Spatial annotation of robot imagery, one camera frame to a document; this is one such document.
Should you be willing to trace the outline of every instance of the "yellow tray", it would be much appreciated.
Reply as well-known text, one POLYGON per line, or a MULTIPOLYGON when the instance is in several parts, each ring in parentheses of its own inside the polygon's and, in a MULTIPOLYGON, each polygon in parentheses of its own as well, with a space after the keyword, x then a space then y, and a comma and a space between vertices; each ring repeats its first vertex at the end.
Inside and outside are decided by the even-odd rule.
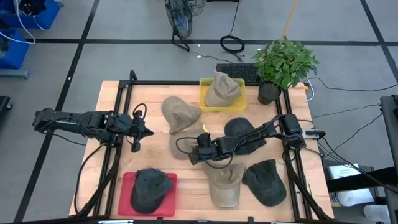
POLYGON ((241 87, 241 96, 234 100, 234 103, 229 107, 209 107, 205 103, 205 96, 214 78, 201 78, 199 82, 200 94, 199 94, 199 106, 203 112, 242 112, 246 108, 246 88, 244 86, 244 80, 242 78, 233 78, 241 87))

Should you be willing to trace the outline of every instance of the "potted plant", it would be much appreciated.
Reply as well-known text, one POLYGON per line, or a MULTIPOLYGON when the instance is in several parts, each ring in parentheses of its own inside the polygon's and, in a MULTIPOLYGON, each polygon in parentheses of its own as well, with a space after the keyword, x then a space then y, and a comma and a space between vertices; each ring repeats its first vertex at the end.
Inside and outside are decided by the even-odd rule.
POLYGON ((316 64, 320 62, 312 55, 312 50, 300 42, 294 44, 284 37, 263 49, 252 57, 256 61, 261 84, 259 101, 262 104, 272 103, 280 96, 280 89, 295 87, 299 81, 306 79, 310 70, 317 75, 316 64))

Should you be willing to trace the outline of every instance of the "green leaves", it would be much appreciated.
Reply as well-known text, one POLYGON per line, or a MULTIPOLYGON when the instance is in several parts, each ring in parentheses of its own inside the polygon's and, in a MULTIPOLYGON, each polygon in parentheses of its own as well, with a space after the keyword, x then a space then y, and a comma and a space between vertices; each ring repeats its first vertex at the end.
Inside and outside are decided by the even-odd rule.
POLYGON ((285 63, 284 64, 284 71, 289 72, 290 68, 289 66, 285 63))
POLYGON ((258 68, 257 74, 262 80, 272 81, 285 90, 306 79, 310 70, 317 75, 315 65, 320 63, 312 50, 300 42, 293 43, 286 36, 283 40, 265 45, 252 59, 256 61, 254 66, 258 68))

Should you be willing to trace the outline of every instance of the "blue bin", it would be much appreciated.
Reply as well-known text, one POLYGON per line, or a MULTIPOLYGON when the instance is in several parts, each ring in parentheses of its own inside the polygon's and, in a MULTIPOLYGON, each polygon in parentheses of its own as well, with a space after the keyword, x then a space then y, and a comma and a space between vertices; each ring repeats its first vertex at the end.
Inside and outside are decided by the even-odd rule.
MULTIPOLYGON (((0 32, 13 39, 26 41, 25 38, 15 29, 1 29, 0 32)), ((3 57, 0 57, 0 68, 20 69, 25 59, 27 49, 29 48, 29 44, 8 40, 1 35, 0 38, 2 38, 2 40, 9 41, 6 54, 3 57)))
MULTIPOLYGON (((19 12, 21 21, 26 29, 48 29, 54 22, 55 17, 60 10, 60 6, 54 0, 38 0, 44 2, 45 10, 40 12, 33 18, 33 16, 26 16, 19 12)), ((15 0, 2 0, 0 2, 0 19, 4 21, 9 27, 22 28, 14 7, 15 0)))

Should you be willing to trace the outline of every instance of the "baseball cap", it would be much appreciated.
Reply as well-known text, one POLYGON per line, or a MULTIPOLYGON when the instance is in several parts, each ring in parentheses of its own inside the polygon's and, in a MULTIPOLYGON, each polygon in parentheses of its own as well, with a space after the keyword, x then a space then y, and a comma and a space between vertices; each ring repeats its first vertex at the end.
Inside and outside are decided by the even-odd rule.
POLYGON ((136 180, 130 196, 131 207, 138 213, 150 214, 163 202, 173 183, 164 172, 148 168, 136 172, 136 180))
POLYGON ((269 159, 249 167, 243 174, 242 183, 265 206, 275 206, 286 198, 285 185, 276 171, 275 159, 269 159))
MULTIPOLYGON (((252 130, 254 130, 254 127, 246 118, 234 118, 231 121, 228 121, 228 123, 226 123, 224 127, 225 136, 228 137, 239 136, 252 130)), ((235 154, 248 155, 265 144, 266 141, 261 139, 256 142, 250 143, 247 146, 237 148, 235 154)))
POLYGON ((227 74, 215 71, 214 78, 205 95, 207 106, 227 107, 242 95, 239 84, 227 74))
MULTIPOLYGON (((180 152, 177 149, 177 146, 175 143, 176 140, 178 140, 179 138, 184 138, 184 137, 196 138, 202 133, 204 133, 203 124, 198 121, 192 126, 192 129, 189 129, 188 131, 177 132, 177 133, 171 135, 171 137, 169 139, 169 149, 172 153, 173 158, 174 159, 189 159, 188 155, 180 152)), ((198 145, 198 143, 197 143, 196 139, 181 139, 178 141, 178 146, 180 147, 180 149, 187 153, 192 152, 192 149, 197 145, 198 145)))
POLYGON ((205 165, 205 174, 208 177, 213 204, 225 208, 238 205, 245 168, 244 164, 232 164, 224 169, 214 169, 205 165))
POLYGON ((170 125, 169 133, 181 131, 200 116, 200 108, 188 105, 176 96, 167 97, 162 103, 162 114, 170 125))

